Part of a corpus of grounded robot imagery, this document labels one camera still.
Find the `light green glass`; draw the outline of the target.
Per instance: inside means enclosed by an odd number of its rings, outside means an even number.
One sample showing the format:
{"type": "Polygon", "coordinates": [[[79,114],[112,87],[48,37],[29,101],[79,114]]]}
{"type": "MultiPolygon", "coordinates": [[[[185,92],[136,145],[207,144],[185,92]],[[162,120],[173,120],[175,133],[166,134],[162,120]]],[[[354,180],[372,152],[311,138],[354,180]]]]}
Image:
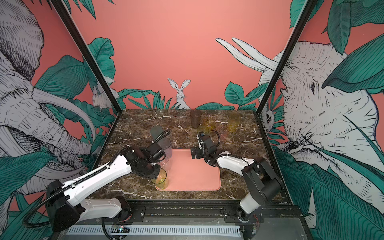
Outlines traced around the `light green glass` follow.
{"type": "Polygon", "coordinates": [[[151,179],[151,181],[158,190],[165,190],[168,186],[168,178],[167,178],[166,170],[161,168],[157,178],[151,179]]]}
{"type": "Polygon", "coordinates": [[[204,133],[204,135],[208,135],[209,134],[209,128],[205,125],[200,125],[198,128],[197,128],[197,133],[204,133]]]}

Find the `pink square tray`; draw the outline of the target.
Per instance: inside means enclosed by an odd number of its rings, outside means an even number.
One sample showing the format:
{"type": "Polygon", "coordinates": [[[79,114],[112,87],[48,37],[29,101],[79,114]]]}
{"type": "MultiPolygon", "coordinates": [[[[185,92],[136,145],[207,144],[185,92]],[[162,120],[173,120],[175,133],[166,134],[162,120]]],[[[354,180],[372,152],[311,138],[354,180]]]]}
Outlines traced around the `pink square tray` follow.
{"type": "Polygon", "coordinates": [[[204,159],[192,159],[190,149],[172,149],[168,186],[158,191],[218,191],[221,188],[220,170],[204,159]]]}

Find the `clear bluish tall glass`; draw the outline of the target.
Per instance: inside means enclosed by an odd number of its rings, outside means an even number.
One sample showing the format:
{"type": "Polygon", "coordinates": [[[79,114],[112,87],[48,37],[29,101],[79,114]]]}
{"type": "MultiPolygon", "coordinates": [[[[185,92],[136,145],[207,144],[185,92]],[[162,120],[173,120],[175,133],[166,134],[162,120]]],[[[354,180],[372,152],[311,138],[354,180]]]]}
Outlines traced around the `clear bluish tall glass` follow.
{"type": "Polygon", "coordinates": [[[163,138],[158,142],[159,146],[163,149],[167,158],[172,157],[172,143],[168,138],[163,138]]]}

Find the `dark brown glass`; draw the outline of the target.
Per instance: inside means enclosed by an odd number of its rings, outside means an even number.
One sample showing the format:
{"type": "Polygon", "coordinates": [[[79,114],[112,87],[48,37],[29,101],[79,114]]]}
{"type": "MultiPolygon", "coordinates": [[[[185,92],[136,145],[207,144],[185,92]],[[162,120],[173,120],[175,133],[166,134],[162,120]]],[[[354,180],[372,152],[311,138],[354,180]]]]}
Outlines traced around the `dark brown glass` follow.
{"type": "Polygon", "coordinates": [[[201,124],[202,112],[200,110],[191,110],[190,119],[191,119],[191,127],[193,129],[197,129],[201,124]]]}

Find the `tall yellow glass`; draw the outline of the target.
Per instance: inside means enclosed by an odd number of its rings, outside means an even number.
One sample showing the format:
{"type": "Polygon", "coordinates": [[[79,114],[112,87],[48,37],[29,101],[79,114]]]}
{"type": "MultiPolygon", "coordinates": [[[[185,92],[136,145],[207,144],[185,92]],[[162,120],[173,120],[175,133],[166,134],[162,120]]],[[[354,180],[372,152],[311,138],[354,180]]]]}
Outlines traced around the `tall yellow glass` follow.
{"type": "Polygon", "coordinates": [[[241,114],[238,111],[233,111],[229,113],[228,119],[228,131],[233,133],[236,131],[238,125],[241,121],[241,114]]]}

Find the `clear short glass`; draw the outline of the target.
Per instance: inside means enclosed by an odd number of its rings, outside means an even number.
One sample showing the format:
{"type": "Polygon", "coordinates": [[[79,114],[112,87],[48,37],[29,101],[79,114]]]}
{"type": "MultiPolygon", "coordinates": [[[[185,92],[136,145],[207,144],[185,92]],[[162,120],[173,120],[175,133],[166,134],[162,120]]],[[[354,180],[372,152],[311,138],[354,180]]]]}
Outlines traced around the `clear short glass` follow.
{"type": "Polygon", "coordinates": [[[172,162],[169,157],[166,157],[163,161],[159,162],[159,165],[168,173],[171,170],[172,162]]]}

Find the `frosted teal glass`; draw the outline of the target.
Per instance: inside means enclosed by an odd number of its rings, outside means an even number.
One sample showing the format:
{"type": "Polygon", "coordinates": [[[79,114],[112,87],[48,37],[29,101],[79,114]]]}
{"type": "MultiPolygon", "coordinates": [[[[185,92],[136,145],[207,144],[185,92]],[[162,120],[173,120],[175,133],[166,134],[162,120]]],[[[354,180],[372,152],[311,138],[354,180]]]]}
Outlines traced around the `frosted teal glass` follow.
{"type": "Polygon", "coordinates": [[[150,133],[154,139],[154,143],[164,138],[163,134],[164,130],[161,126],[154,126],[151,128],[150,133]]]}

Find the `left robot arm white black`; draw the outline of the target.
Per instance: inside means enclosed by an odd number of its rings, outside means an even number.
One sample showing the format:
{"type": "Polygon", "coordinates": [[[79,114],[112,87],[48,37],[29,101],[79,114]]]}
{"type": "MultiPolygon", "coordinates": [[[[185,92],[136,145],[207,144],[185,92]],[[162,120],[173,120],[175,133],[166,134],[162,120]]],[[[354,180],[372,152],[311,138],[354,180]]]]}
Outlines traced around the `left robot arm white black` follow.
{"type": "Polygon", "coordinates": [[[63,184],[49,184],[46,199],[28,211],[23,226],[31,229],[50,225],[53,232],[61,232],[77,222],[97,218],[125,223],[133,217],[133,210],[124,197],[89,200],[88,196],[125,175],[156,179],[161,170],[159,162],[166,156],[156,143],[147,148],[122,147],[101,167],[63,184]]]}

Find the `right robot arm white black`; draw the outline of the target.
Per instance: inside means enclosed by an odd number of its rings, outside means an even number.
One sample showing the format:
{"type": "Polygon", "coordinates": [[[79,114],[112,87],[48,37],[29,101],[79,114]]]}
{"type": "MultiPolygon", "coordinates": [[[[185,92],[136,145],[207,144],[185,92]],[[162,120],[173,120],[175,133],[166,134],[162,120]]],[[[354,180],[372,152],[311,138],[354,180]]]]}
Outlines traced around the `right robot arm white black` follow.
{"type": "Polygon", "coordinates": [[[193,159],[204,159],[212,166],[242,176],[249,193],[239,202],[237,216],[245,221],[256,209],[270,202],[282,189],[283,182],[265,158],[250,159],[219,149],[209,135],[197,134],[198,146],[191,148],[193,159]]]}

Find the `pink glass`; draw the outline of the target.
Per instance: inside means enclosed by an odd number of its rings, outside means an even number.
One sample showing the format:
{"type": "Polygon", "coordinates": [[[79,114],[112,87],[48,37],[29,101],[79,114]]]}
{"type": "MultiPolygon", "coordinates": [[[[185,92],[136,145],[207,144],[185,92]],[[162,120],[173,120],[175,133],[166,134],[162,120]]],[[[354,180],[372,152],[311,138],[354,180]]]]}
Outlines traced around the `pink glass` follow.
{"type": "Polygon", "coordinates": [[[229,135],[229,131],[228,131],[227,127],[224,125],[220,125],[220,126],[216,127],[216,131],[220,135],[221,142],[225,142],[226,139],[228,138],[228,135],[229,135]]]}

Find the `white perforated strip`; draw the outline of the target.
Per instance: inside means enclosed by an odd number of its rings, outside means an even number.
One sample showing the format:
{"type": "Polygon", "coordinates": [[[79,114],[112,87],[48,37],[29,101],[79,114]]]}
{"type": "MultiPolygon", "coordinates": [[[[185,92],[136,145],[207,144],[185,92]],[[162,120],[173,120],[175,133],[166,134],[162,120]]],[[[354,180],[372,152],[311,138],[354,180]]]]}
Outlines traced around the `white perforated strip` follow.
{"type": "Polygon", "coordinates": [[[241,237],[239,226],[167,226],[167,225],[127,225],[113,228],[106,226],[106,231],[113,236],[166,236],[166,235],[208,235],[241,237]]]}

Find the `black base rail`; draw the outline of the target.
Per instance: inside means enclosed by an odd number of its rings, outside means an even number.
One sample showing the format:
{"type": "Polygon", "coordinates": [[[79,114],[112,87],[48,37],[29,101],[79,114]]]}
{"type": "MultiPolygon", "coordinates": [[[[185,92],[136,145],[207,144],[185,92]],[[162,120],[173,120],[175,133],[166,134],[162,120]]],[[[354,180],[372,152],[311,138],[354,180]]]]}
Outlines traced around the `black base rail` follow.
{"type": "Polygon", "coordinates": [[[298,206],[276,202],[259,207],[251,214],[240,213],[240,202],[235,200],[133,200],[122,202],[123,220],[119,216],[108,217],[110,222],[142,223],[144,218],[220,218],[225,223],[251,225],[267,219],[299,219],[305,222],[298,206]]]}

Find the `left black frame post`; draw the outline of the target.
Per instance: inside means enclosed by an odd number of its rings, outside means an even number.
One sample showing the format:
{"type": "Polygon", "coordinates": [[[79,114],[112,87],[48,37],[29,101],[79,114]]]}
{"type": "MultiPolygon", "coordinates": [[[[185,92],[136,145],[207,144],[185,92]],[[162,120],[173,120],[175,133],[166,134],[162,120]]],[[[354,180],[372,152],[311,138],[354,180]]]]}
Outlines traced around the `left black frame post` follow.
{"type": "Polygon", "coordinates": [[[107,84],[104,78],[104,75],[101,69],[99,68],[95,58],[93,57],[88,45],[85,43],[83,36],[81,35],[81,33],[79,32],[79,29],[74,23],[69,11],[67,10],[66,5],[64,4],[63,1],[58,1],[58,0],[53,0],[51,1],[51,3],[55,8],[56,12],[58,13],[59,17],[61,18],[62,22],[66,26],[68,32],[70,33],[71,37],[73,38],[74,42],[76,43],[83,57],[85,58],[87,64],[91,69],[91,72],[95,75],[96,79],[98,80],[103,90],[105,91],[108,99],[111,101],[113,107],[115,108],[118,114],[121,114],[122,109],[120,108],[120,105],[118,104],[109,85],[107,84]]]}

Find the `black frame post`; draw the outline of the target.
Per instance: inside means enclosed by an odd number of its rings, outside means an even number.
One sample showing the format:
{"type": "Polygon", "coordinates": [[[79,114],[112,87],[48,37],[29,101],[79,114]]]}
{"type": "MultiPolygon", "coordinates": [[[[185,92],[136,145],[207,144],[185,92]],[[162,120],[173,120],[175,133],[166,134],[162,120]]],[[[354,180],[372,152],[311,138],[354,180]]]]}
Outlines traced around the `black frame post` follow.
{"type": "Polygon", "coordinates": [[[286,66],[294,48],[295,48],[295,45],[297,43],[297,41],[299,40],[302,32],[303,32],[303,29],[305,27],[305,25],[307,24],[307,21],[314,9],[314,7],[316,6],[318,1],[315,1],[315,0],[309,0],[309,1],[306,1],[305,4],[304,4],[304,7],[301,11],[301,14],[300,14],[300,17],[294,27],[294,30],[291,34],[291,37],[287,43],[287,46],[286,48],[284,49],[283,51],[283,54],[281,56],[281,59],[280,61],[278,62],[278,66],[276,68],[276,70],[274,70],[274,74],[272,76],[272,79],[266,89],[266,92],[262,98],[262,101],[258,107],[258,109],[256,110],[256,116],[260,116],[261,113],[262,113],[262,110],[264,109],[266,103],[267,103],[267,100],[269,98],[269,96],[271,95],[277,81],[280,79],[281,77],[281,74],[284,70],[284,67],[286,66]]]}
{"type": "Polygon", "coordinates": [[[51,1],[51,3],[55,8],[56,12],[58,13],[59,17],[61,18],[62,22],[66,26],[68,32],[70,33],[71,37],[73,38],[74,42],[76,43],[83,57],[85,58],[87,64],[91,69],[91,72],[95,75],[96,79],[98,80],[103,90],[105,91],[108,99],[111,101],[113,107],[115,108],[118,114],[121,114],[122,109],[120,108],[120,105],[118,104],[109,85],[107,84],[104,78],[104,75],[101,69],[99,68],[95,58],[93,57],[88,45],[85,43],[83,36],[81,35],[81,33],[79,32],[79,29],[74,23],[69,11],[67,10],[66,5],[64,4],[63,1],[58,1],[58,0],[53,0],[51,1]]]}

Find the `right black frame post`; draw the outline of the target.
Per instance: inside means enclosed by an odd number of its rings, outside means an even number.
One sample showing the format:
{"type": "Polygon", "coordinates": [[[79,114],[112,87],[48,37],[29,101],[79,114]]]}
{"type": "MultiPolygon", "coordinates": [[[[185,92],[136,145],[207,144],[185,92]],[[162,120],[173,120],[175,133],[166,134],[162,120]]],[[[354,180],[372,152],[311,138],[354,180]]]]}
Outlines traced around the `right black frame post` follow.
{"type": "Polygon", "coordinates": [[[294,27],[294,30],[291,34],[291,37],[287,43],[287,46],[286,48],[284,49],[283,51],[283,54],[281,56],[281,59],[280,61],[278,62],[278,66],[276,68],[276,70],[274,70],[274,74],[272,76],[272,79],[266,89],[266,92],[262,98],[262,101],[258,107],[258,109],[256,110],[256,116],[260,116],[261,113],[262,113],[262,110],[264,109],[266,103],[267,103],[267,100],[269,98],[269,96],[271,95],[277,81],[280,79],[281,77],[281,74],[284,70],[284,67],[286,66],[294,48],[295,48],[295,45],[297,43],[297,41],[299,40],[302,32],[303,32],[303,29],[305,27],[305,25],[307,24],[307,21],[314,9],[314,7],[316,6],[318,1],[315,1],[315,0],[309,0],[309,1],[306,1],[305,4],[304,4],[304,7],[301,11],[301,14],[300,14],[300,17],[294,27]]]}

